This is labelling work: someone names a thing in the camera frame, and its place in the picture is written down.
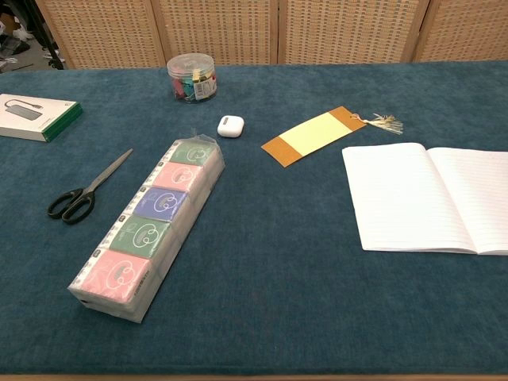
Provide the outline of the dark blue table cloth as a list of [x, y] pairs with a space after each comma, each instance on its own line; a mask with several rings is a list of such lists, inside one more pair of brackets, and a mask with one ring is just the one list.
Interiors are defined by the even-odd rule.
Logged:
[[[508, 152], [508, 62], [232, 66], [177, 102], [163, 68], [18, 71], [0, 94], [79, 102], [54, 141], [0, 137], [1, 374], [507, 374], [508, 257], [365, 252], [342, 160], [354, 145]], [[339, 106], [393, 115], [288, 167], [261, 146]], [[225, 170], [140, 324], [68, 284], [170, 144], [214, 136]], [[88, 187], [94, 209], [47, 215]]]

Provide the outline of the black tripod stand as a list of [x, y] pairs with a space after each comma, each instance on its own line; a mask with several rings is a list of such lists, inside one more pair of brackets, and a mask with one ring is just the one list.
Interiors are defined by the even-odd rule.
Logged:
[[33, 19], [33, 24], [35, 25], [36, 31], [40, 34], [40, 37], [44, 41], [44, 46], [52, 57], [49, 60], [48, 65], [57, 70], [63, 70], [63, 63], [61, 62], [59, 55], [56, 53], [56, 50], [53, 48], [52, 39], [47, 34], [35, 0], [24, 0], [24, 3]]

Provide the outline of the open white lined notebook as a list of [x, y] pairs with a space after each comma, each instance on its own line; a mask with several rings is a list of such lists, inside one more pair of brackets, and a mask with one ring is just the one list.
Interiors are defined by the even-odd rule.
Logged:
[[508, 256], [508, 152], [401, 143], [342, 154], [364, 250]]

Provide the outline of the white earbuds case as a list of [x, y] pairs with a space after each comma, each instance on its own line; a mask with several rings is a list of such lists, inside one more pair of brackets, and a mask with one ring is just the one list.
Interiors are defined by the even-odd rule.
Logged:
[[225, 115], [219, 121], [217, 134], [221, 137], [237, 138], [244, 129], [244, 119], [239, 116]]

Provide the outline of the clear jar of binder clips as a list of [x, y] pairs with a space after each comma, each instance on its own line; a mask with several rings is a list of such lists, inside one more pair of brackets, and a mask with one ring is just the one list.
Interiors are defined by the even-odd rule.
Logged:
[[187, 53], [167, 62], [172, 92], [177, 100], [196, 103], [217, 93], [215, 62], [203, 53]]

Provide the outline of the brown cardboard tag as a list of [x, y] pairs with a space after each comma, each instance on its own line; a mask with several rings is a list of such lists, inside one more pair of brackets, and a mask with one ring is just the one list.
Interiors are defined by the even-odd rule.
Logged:
[[281, 166], [288, 167], [366, 125], [398, 135], [403, 133], [404, 124], [395, 116], [374, 116], [372, 119], [364, 119], [344, 106], [339, 106], [288, 129], [263, 144], [261, 148]]

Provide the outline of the black handled scissors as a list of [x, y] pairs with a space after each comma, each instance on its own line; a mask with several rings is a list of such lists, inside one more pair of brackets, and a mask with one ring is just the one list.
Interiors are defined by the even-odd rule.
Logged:
[[88, 187], [70, 190], [58, 196], [47, 208], [47, 215], [68, 225], [81, 222], [94, 209], [95, 190], [100, 187], [133, 152], [130, 148], [101, 172]]

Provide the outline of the woven rattan folding screen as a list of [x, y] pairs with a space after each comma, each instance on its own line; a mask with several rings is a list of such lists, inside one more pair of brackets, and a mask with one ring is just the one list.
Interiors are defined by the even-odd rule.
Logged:
[[35, 0], [71, 68], [508, 60], [508, 0]]

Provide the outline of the multipack of pocket tissues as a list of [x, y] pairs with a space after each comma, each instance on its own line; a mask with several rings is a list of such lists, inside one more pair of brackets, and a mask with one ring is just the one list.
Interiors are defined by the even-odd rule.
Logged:
[[142, 322], [224, 168], [215, 139], [175, 140], [68, 290], [89, 309]]

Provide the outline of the white and green product box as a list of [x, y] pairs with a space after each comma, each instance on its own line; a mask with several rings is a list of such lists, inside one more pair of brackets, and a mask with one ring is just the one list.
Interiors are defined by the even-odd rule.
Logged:
[[0, 94], [0, 136], [50, 142], [82, 112], [79, 102]]

